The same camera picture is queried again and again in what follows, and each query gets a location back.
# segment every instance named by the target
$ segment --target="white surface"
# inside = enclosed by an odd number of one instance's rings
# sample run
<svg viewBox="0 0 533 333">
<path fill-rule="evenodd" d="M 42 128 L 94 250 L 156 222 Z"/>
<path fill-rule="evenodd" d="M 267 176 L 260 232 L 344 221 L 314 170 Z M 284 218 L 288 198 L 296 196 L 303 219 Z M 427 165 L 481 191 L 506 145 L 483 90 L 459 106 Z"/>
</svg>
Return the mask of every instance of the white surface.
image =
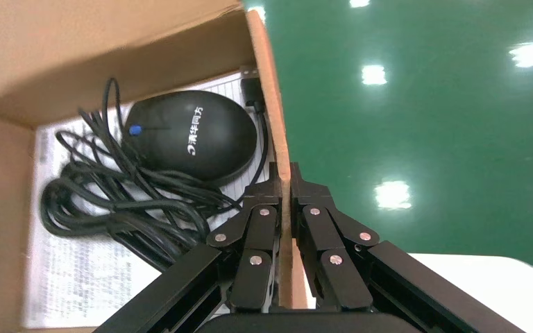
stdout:
<svg viewBox="0 0 533 333">
<path fill-rule="evenodd" d="M 506 257 L 410 255 L 510 323 L 533 333 L 533 266 Z M 308 296 L 307 305 L 315 309 L 316 299 Z"/>
<path fill-rule="evenodd" d="M 202 89 L 242 104 L 240 75 L 234 74 L 190 89 Z M 122 106 L 124 120 L 132 104 Z M 112 133 L 119 137 L 117 115 L 110 112 Z M 65 239 L 49 234 L 38 215 L 42 188 L 54 179 L 69 159 L 68 152 L 56 141 L 60 129 L 83 134 L 86 125 L 74 119 L 37 129 L 36 160 L 32 188 L 31 227 L 23 324 L 27 328 L 91 327 L 102 324 L 111 314 L 150 284 L 159 273 L 111 238 L 100 236 Z M 222 191 L 238 198 L 250 182 L 260 160 L 262 135 L 248 170 Z M 272 150 L 269 160 L 273 160 Z M 268 165 L 259 182 L 268 178 Z M 97 210 L 85 206 L 83 209 Z M 210 221 L 215 229 L 235 210 Z"/>
</svg>

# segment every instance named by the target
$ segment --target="mouse logo text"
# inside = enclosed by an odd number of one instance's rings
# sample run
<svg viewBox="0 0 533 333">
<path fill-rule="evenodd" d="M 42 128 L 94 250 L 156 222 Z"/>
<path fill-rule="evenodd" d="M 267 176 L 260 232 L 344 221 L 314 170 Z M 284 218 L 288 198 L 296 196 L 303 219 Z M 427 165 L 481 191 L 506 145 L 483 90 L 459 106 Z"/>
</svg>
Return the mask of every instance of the mouse logo text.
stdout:
<svg viewBox="0 0 533 333">
<path fill-rule="evenodd" d="M 187 145 L 187 152 L 193 156 L 195 156 L 195 145 L 197 144 L 197 126 L 199 125 L 202 112 L 203 108 L 200 108 L 199 106 L 197 109 L 195 109 L 193 119 L 191 120 L 191 128 L 189 129 L 189 144 Z"/>
</svg>

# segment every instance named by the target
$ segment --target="blue scroll wheel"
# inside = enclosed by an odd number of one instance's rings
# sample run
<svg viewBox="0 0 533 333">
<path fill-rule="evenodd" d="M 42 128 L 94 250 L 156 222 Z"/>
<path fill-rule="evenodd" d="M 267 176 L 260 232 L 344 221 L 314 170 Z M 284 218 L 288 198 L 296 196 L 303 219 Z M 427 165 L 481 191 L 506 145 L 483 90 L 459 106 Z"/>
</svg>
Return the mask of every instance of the blue scroll wheel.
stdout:
<svg viewBox="0 0 533 333">
<path fill-rule="evenodd" d="M 130 135 L 136 137 L 142 133 L 142 127 L 140 125 L 130 126 Z"/>
</svg>

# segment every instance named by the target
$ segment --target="cardboard box flap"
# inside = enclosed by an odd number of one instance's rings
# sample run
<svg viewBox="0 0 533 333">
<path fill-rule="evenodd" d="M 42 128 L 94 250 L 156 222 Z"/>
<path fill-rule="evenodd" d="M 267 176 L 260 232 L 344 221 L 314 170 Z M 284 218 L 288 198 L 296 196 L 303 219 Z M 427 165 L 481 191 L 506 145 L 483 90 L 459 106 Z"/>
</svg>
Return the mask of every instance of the cardboard box flap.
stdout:
<svg viewBox="0 0 533 333">
<path fill-rule="evenodd" d="M 0 0 L 0 94 L 56 67 L 240 8 L 238 0 Z"/>
<path fill-rule="evenodd" d="M 122 100 L 129 101 L 255 62 L 241 8 L 150 41 L 34 74 L 0 94 L 0 118 L 36 127 L 76 116 L 78 106 L 95 110 L 110 76 L 118 78 Z"/>
</svg>

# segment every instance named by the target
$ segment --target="cardboard box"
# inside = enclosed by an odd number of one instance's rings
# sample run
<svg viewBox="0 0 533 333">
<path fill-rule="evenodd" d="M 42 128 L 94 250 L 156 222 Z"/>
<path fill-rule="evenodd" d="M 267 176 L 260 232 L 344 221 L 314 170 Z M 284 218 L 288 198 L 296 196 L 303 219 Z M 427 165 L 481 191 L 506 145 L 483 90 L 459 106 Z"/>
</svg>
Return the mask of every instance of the cardboard box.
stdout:
<svg viewBox="0 0 533 333">
<path fill-rule="evenodd" d="M 35 127 L 75 117 L 79 105 L 97 108 L 109 76 L 120 80 L 129 101 L 254 62 L 284 196 L 280 279 L 289 283 L 279 297 L 293 307 L 289 156 L 275 64 L 258 13 L 246 13 L 237 0 L 0 0 L 0 332 L 23 331 Z M 297 296 L 303 304 L 305 292 Z"/>
</svg>

